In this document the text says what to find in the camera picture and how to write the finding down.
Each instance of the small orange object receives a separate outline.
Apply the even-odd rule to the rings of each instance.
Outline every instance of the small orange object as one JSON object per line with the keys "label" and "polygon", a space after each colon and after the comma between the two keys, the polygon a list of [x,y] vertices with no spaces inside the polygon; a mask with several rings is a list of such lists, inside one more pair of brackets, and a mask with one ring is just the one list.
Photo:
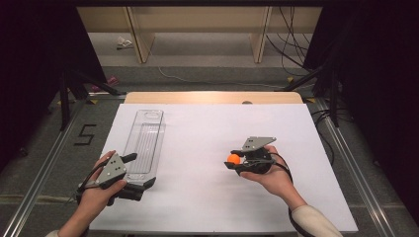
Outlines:
{"label": "small orange object", "polygon": [[231,162],[238,165],[240,164],[240,157],[237,154],[231,154],[228,156],[227,162]]}

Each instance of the white surface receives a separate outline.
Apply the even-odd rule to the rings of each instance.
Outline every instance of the white surface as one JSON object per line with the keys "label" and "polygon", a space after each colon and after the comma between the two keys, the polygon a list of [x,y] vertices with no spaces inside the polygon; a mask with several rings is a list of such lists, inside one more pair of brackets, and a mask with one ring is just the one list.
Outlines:
{"label": "white surface", "polygon": [[357,231],[306,105],[121,105],[104,147],[124,151],[136,111],[162,110],[157,180],[141,201],[116,199],[90,225],[123,233],[294,231],[288,207],[223,162],[249,136],[275,136],[296,188],[340,231]]}

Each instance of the transparent plastic tray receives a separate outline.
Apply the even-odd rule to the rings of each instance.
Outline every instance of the transparent plastic tray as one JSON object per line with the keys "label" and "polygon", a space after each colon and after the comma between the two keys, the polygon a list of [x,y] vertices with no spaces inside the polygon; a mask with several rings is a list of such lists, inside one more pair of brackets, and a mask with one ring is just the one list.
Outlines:
{"label": "transparent plastic tray", "polygon": [[127,163],[126,179],[142,185],[156,177],[165,122],[163,111],[138,111],[126,143],[125,155],[137,153],[136,159]]}

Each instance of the white sleeve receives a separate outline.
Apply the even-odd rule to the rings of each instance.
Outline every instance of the white sleeve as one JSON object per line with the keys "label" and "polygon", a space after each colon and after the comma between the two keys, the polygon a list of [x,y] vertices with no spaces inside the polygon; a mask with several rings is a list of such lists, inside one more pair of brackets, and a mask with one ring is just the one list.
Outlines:
{"label": "white sleeve", "polygon": [[312,236],[342,236],[326,216],[311,205],[303,205],[292,212],[293,221]]}
{"label": "white sleeve", "polygon": [[50,232],[45,237],[59,237],[58,236],[58,230],[54,230],[54,231]]}

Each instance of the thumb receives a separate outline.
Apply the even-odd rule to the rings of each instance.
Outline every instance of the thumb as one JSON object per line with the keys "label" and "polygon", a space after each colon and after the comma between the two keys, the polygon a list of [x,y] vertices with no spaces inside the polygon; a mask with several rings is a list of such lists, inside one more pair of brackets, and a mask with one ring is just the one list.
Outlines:
{"label": "thumb", "polygon": [[258,182],[260,181],[260,175],[255,174],[253,172],[240,172],[240,176],[243,177],[246,180],[250,180],[250,181],[254,181],[254,182]]}
{"label": "thumb", "polygon": [[106,189],[109,196],[113,196],[117,192],[119,192],[121,189],[123,189],[126,186],[126,180],[118,180],[114,184],[112,184],[109,188]]}

